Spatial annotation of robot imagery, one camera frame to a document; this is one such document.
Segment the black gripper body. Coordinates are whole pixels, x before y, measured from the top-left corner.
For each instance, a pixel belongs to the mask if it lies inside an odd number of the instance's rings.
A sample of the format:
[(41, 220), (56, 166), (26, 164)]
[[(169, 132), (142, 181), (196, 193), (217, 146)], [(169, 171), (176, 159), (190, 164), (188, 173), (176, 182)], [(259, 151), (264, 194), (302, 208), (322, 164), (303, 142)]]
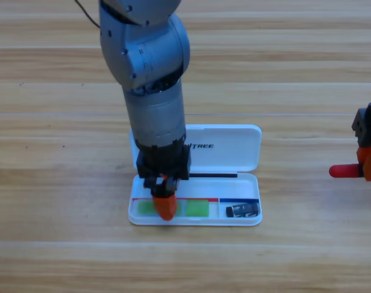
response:
[(371, 147), (371, 103), (359, 108), (351, 126), (361, 148)]
[[(139, 149), (137, 171), (144, 179), (143, 186), (152, 195), (174, 194), (178, 182), (190, 178), (190, 145), (185, 144), (184, 139), (174, 140), (163, 147), (136, 145)], [(167, 179), (163, 180), (161, 175), (166, 175)]]

